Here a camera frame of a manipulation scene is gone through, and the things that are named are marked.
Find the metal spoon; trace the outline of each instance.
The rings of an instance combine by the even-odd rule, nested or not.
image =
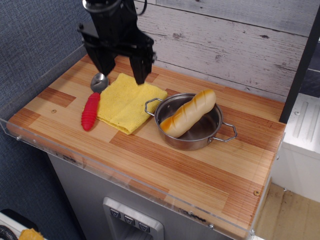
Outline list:
[[[109,79],[101,72],[94,75],[90,88],[93,93],[89,96],[81,116],[81,125],[85,131],[89,131],[95,124],[97,110],[100,101],[100,93],[109,85]]]

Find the wooden board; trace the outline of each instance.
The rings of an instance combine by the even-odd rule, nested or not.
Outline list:
[[[283,136],[285,125],[278,122],[283,103],[153,67],[147,81],[169,95],[214,89],[224,121],[236,126],[236,139],[181,151],[161,139],[152,117],[132,135],[98,120],[85,132],[81,113],[96,72],[85,56],[15,114],[8,129],[52,154],[58,152],[90,171],[125,182],[172,209],[193,212],[187,217],[195,221],[214,223],[223,233],[244,239],[261,199],[254,192],[263,192]],[[119,73],[133,76],[127,58],[116,58],[110,81]],[[231,128],[224,126],[217,137],[232,135]]]
[[[138,26],[155,41],[155,65],[282,102],[308,39],[153,4]]]
[[[308,37],[317,0],[157,0],[157,5]]]
[[[256,234],[264,240],[318,239],[320,202],[271,184]]]

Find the baguette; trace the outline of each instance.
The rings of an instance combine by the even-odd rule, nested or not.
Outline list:
[[[172,116],[160,123],[160,128],[169,136],[179,138],[188,131],[201,117],[210,112],[216,104],[217,96],[212,89],[196,94]]]

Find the pot handle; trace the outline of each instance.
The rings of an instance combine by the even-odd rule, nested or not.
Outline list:
[[[155,101],[155,100],[158,100],[158,101],[160,101],[160,102],[162,102],[163,100],[162,99],[160,99],[160,98],[154,98],[154,99],[151,99],[151,100],[149,100],[149,101],[146,101],[145,102],[145,104],[144,104],[144,111],[147,113],[147,114],[149,114],[149,115],[151,115],[151,116],[155,116],[152,112],[149,112],[148,111],[148,103],[151,103],[151,102],[153,102],[153,101]]]
[[[228,139],[221,139],[221,138],[218,138],[218,137],[215,137],[215,136],[212,136],[212,137],[210,137],[209,139],[208,139],[208,143],[211,143],[212,141],[213,141],[213,139],[216,139],[216,140],[219,140],[219,141],[221,141],[221,142],[229,142],[230,140],[232,140],[232,139],[235,139],[237,136],[238,136],[238,133],[237,133],[237,130],[236,130],[236,127],[234,126],[234,125],[232,125],[232,124],[229,124],[229,123],[225,123],[225,122],[222,122],[222,124],[224,124],[224,125],[227,125],[227,126],[229,126],[229,127],[232,127],[233,128],[233,131],[234,131],[234,136],[232,136],[232,137],[229,137]]]

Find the white wood panel wall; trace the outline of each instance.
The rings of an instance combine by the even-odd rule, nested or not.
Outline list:
[[[279,2],[153,0],[138,26],[155,65],[284,102],[320,1]]]

